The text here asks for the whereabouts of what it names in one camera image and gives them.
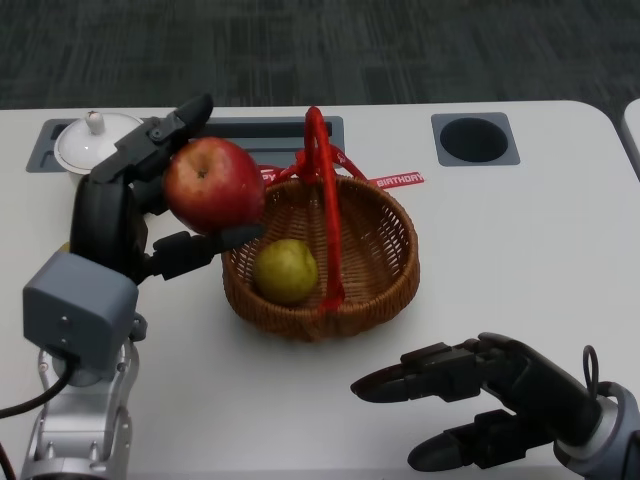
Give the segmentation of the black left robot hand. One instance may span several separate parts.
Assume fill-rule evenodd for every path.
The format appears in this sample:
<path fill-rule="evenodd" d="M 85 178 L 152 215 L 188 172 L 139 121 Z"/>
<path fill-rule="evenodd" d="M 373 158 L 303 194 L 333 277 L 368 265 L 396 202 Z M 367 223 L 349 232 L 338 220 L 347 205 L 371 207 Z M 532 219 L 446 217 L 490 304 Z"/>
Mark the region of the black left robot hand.
<path fill-rule="evenodd" d="M 188 100 L 164 118 L 150 117 L 115 143 L 116 152 L 79 181 L 72 213 L 70 252 L 121 273 L 135 284 L 149 276 L 169 280 L 211 263 L 264 233 L 257 223 L 205 235 L 182 231 L 145 253 L 147 212 L 160 215 L 160 175 L 171 156 L 200 132 L 214 107 L 210 94 Z"/>

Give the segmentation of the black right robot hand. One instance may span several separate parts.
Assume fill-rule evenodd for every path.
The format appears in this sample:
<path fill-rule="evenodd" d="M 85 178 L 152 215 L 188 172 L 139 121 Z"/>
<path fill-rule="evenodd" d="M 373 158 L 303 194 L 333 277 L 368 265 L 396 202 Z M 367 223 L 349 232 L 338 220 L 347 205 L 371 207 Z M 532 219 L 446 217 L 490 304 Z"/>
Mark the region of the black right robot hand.
<path fill-rule="evenodd" d="M 420 472 L 487 469 L 556 440 L 582 446 L 602 417 L 593 394 L 574 377 L 528 345 L 492 333 L 406 353 L 398 364 L 354 382 L 351 390 L 371 403 L 429 396 L 455 402 L 486 391 L 503 404 L 416 446 L 408 463 Z"/>

